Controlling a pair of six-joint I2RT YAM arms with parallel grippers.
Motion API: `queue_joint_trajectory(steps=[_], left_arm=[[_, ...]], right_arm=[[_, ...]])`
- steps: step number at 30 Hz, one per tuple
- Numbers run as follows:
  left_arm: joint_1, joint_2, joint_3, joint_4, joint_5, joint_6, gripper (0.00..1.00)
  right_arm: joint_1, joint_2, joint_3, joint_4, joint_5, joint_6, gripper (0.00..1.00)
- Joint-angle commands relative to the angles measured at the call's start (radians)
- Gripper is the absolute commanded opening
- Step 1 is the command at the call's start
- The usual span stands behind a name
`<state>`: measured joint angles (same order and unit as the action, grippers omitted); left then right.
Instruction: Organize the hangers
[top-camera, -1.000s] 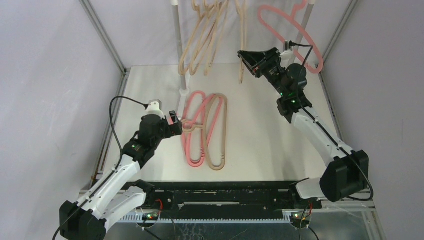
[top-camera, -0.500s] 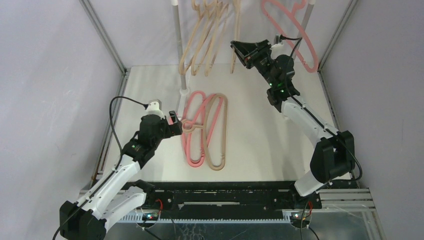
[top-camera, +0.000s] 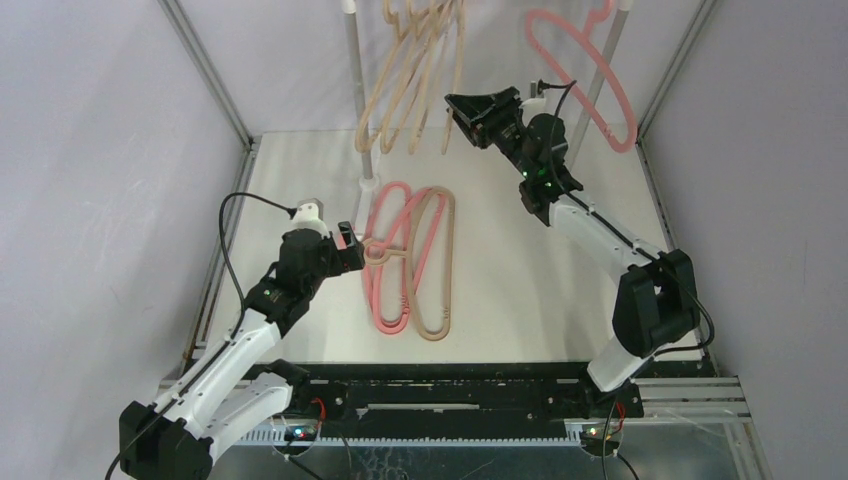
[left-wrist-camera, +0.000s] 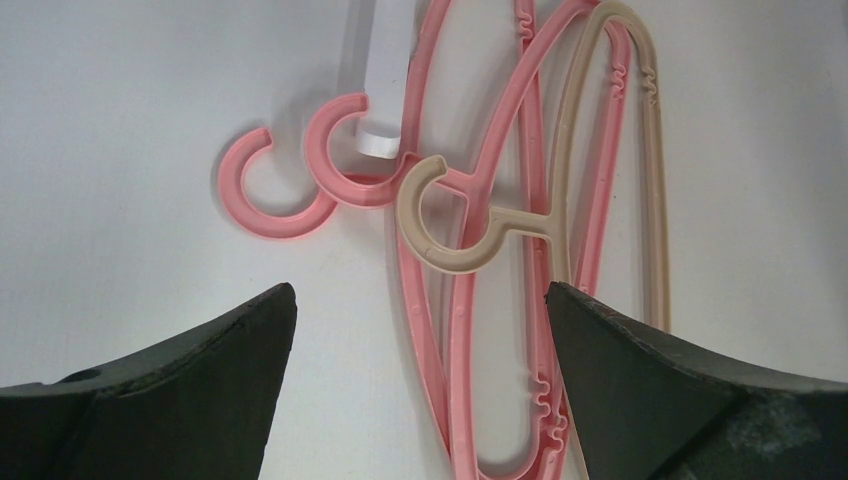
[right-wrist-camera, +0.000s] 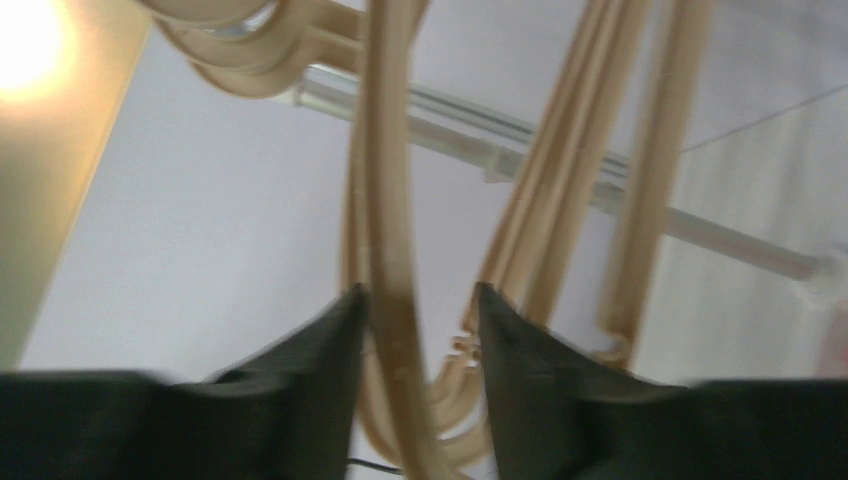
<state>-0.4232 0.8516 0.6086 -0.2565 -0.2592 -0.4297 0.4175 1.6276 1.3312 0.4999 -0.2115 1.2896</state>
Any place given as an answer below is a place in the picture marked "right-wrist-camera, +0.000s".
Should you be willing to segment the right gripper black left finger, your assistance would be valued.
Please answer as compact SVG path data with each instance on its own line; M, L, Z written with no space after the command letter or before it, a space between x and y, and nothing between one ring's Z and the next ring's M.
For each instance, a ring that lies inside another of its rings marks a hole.
M1 377L5 479L341 479L367 294L203 382L131 370Z

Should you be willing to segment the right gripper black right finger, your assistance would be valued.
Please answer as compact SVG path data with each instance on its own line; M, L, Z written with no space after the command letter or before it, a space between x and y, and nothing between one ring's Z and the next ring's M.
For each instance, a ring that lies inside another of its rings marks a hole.
M847 384L652 383L605 366L478 287L502 479L843 479Z

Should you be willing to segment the beige hanger table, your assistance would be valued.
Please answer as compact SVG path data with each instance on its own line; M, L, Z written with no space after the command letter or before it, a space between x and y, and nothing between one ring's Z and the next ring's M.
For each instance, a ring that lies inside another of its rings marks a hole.
M649 1L590 1L479 272L534 321L558 299L652 10ZM647 127L634 154L624 219L612 254L599 327L630 357L653 266L676 155L689 117L713 5L669 1L649 83ZM410 218L407 115L410 50L424 1L371 1L361 26L358 99L341 241L341 282L370 294L371 344L363 357L359 415L375 451L408 479L461 479L491 449L490 419L455 434L483 385L478 310L429 381L422 363Z

